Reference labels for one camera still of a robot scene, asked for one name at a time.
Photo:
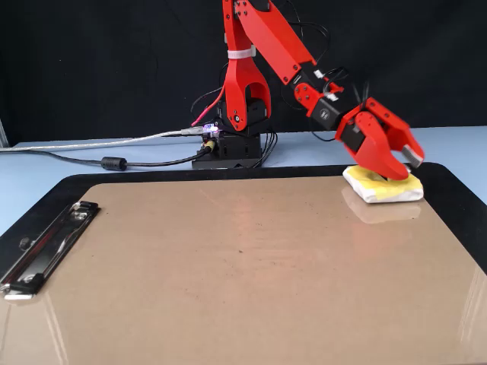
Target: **led light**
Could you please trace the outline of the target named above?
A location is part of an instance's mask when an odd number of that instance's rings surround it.
[[[215,133],[218,132],[218,127],[214,124],[205,124],[203,126],[203,132],[204,133]]]

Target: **yellow sponge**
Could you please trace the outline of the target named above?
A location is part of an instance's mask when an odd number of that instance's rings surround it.
[[[347,167],[343,177],[367,203],[413,202],[423,197],[423,185],[411,174],[404,180],[385,180],[360,166]]]

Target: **light blue table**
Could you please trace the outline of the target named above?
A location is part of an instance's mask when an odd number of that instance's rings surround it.
[[[413,134],[425,149],[426,161],[440,163],[487,203],[487,126],[414,129]],[[330,132],[322,134],[333,136]],[[124,157],[131,162],[176,160],[199,150],[199,137],[160,138],[117,148],[60,151],[68,157],[101,159]],[[23,143],[25,145],[72,144],[76,141]],[[265,167],[353,164],[353,159],[337,141],[322,142],[311,133],[281,133],[279,143]],[[154,170],[188,170],[191,163]],[[66,163],[29,154],[0,155],[0,235],[55,184],[67,176],[84,173],[109,173],[100,167]]]

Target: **robotic arm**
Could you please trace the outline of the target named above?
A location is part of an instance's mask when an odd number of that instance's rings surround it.
[[[256,47],[282,83],[294,89],[307,116],[326,130],[336,129],[336,139],[359,165],[391,179],[405,179],[408,171],[391,150],[401,151],[414,167],[422,163],[424,152],[408,125],[371,97],[356,106],[343,87],[318,69],[270,0],[222,1],[229,58],[223,117],[235,131],[247,128],[249,93],[251,100],[264,102],[266,117],[271,115],[269,86],[252,60]]]

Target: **clipboard clip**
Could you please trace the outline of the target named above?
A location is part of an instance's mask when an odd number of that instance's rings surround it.
[[[97,203],[74,203],[67,206],[30,246],[22,240],[24,254],[0,280],[4,299],[29,300],[39,293],[99,210]]]

